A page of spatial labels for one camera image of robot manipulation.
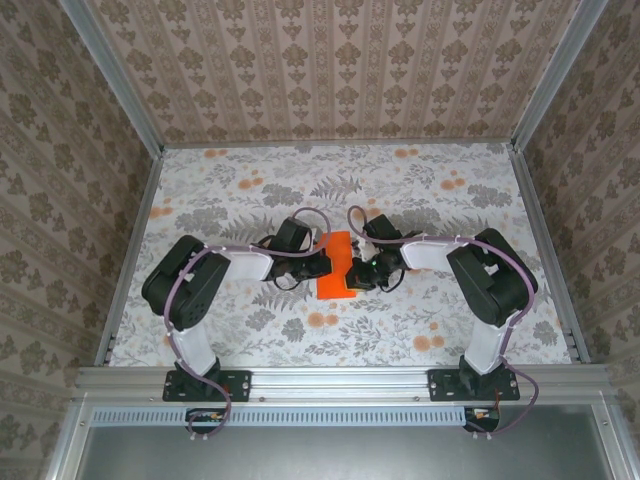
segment floral wallpaper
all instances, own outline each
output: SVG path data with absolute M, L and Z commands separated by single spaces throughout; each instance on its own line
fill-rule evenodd
M 510 137 L 578 0 L 90 0 L 165 144 Z
M 246 245 L 275 233 L 302 205 L 325 212 L 334 231 L 349 231 L 352 204 L 370 218 L 388 215 L 404 233 L 499 229 L 540 282 L 507 356 L 516 364 L 570 362 L 507 149 L 475 143 L 167 150 L 110 365 L 175 361 L 141 287 L 182 235 Z M 300 218 L 324 228 L 316 215 Z M 291 292 L 267 282 L 223 282 L 205 328 L 227 366 L 457 364 L 476 317 L 453 275 L 406 277 L 392 293 L 334 301 L 317 299 L 315 281 Z
M 609 2 L 525 156 L 591 355 L 640 445 L 639 2 Z
M 0 2 L 0 478 L 39 478 L 150 159 L 56 1 Z

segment ventilation grille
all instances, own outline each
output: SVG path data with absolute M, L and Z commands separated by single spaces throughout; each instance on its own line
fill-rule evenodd
M 185 407 L 99 407 L 93 427 L 184 426 Z M 465 424 L 463 407 L 275 408 L 236 407 L 229 426 L 364 427 L 459 426 Z M 194 422 L 195 426 L 209 425 Z

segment patterned wall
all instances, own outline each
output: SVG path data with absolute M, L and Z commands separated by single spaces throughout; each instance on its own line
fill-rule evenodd
M 591 354 L 640 442 L 640 2 L 609 2 L 525 155 Z
M 93 362 L 150 160 L 56 1 L 0 2 L 0 478 Z
M 167 144 L 510 137 L 577 0 L 90 0 Z

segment orange block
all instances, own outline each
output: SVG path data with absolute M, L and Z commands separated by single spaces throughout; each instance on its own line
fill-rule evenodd
M 332 272 L 318 278 L 318 299 L 353 298 L 354 290 L 347 290 L 345 277 L 353 265 L 351 257 L 351 235 L 349 232 L 331 232 L 327 245 L 327 256 L 331 259 Z

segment floral tabletop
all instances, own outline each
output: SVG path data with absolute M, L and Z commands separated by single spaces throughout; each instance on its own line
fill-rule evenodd
M 508 359 L 570 362 L 505 145 L 425 144 L 166 152 L 111 365 L 172 365 L 162 320 L 140 289 L 182 235 L 246 245 L 275 233 L 299 206 L 321 209 L 334 230 L 346 231 L 352 204 L 370 218 L 385 213 L 403 233 L 473 236 L 498 229 L 540 284 Z M 300 218 L 323 227 L 313 213 Z M 403 366 L 457 364 L 474 316 L 453 275 L 421 270 L 392 293 L 342 300 L 318 300 L 314 281 L 291 292 L 265 282 L 224 282 L 204 321 L 227 366 Z

